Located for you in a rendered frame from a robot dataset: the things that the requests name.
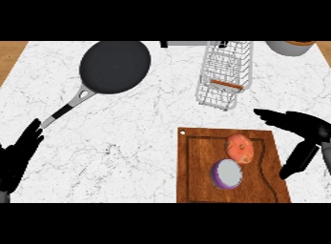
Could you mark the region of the black frying pan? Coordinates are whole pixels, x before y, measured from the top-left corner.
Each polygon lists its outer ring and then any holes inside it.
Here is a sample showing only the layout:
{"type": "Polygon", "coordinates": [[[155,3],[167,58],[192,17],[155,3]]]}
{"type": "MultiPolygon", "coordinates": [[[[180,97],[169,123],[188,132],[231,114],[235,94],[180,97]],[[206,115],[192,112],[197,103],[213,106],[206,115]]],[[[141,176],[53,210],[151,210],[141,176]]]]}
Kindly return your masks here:
{"type": "Polygon", "coordinates": [[[81,85],[71,101],[44,120],[52,122],[95,94],[117,94],[141,83],[151,66],[151,54],[139,41],[101,41],[83,54],[78,64],[81,85]]]}

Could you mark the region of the brown wooden cutting board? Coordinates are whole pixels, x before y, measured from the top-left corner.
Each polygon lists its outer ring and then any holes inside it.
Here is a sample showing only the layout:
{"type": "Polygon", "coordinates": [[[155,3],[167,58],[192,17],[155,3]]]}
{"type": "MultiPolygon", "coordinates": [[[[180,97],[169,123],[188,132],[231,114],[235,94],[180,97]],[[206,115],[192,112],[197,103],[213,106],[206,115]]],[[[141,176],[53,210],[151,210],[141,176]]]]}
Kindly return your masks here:
{"type": "Polygon", "coordinates": [[[192,203],[288,203],[281,161],[271,131],[177,129],[176,201],[192,203]],[[226,155],[226,140],[242,134],[254,157],[240,164],[226,155]]]}

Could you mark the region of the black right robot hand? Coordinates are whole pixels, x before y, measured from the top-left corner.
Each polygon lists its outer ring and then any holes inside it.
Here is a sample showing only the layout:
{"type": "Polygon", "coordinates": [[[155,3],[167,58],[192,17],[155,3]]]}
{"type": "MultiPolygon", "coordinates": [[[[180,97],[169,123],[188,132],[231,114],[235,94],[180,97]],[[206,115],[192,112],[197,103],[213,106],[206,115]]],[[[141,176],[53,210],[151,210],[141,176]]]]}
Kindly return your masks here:
{"type": "Polygon", "coordinates": [[[279,171],[279,178],[287,179],[306,170],[322,142],[331,138],[331,124],[302,112],[274,112],[254,109],[265,124],[297,134],[303,141],[296,145],[279,171]]]}

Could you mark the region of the grey appliance with black parts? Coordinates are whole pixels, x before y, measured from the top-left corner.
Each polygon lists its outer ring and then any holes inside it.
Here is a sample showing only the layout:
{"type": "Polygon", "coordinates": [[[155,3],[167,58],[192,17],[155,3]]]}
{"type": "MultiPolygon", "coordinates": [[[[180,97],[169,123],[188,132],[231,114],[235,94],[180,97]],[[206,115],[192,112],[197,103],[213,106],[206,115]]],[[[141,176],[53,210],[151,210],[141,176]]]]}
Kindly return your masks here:
{"type": "Polygon", "coordinates": [[[216,46],[225,48],[229,41],[160,41],[161,48],[170,46],[216,46]]]}

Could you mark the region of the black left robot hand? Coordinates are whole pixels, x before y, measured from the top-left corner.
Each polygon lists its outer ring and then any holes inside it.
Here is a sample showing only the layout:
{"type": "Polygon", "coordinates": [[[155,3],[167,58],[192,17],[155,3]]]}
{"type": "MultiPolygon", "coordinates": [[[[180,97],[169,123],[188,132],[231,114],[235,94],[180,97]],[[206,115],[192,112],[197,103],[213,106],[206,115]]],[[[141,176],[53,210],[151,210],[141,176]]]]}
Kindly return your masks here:
{"type": "Polygon", "coordinates": [[[33,120],[16,142],[8,148],[0,144],[0,192],[12,194],[18,187],[30,159],[44,140],[42,121],[33,120]]]}

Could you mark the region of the grey bowl with orange rim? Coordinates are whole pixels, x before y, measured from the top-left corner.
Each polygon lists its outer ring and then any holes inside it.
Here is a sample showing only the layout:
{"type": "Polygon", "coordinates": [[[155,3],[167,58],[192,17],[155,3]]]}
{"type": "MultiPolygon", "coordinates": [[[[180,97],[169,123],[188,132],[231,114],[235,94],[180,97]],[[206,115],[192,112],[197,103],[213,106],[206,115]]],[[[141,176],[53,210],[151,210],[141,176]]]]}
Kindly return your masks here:
{"type": "Polygon", "coordinates": [[[266,41],[271,50],[284,56],[303,55],[313,44],[315,41],[266,41]]]}

